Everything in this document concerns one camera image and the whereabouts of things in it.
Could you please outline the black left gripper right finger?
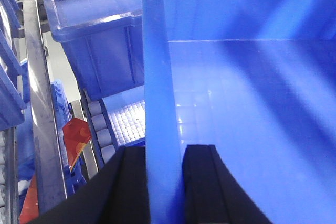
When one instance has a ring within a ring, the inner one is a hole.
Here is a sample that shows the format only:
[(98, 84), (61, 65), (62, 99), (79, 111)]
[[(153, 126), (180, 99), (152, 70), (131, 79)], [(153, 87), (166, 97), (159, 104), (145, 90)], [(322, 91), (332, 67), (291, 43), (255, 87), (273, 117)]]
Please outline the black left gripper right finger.
[(183, 157), (186, 223), (270, 223), (214, 145), (188, 145)]

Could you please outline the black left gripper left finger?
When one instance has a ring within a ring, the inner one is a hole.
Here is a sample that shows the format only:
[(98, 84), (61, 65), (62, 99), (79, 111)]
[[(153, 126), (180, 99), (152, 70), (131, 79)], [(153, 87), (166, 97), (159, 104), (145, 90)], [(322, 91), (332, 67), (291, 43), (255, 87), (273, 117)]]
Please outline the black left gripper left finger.
[(150, 223), (145, 148), (119, 148), (85, 186), (32, 223)]

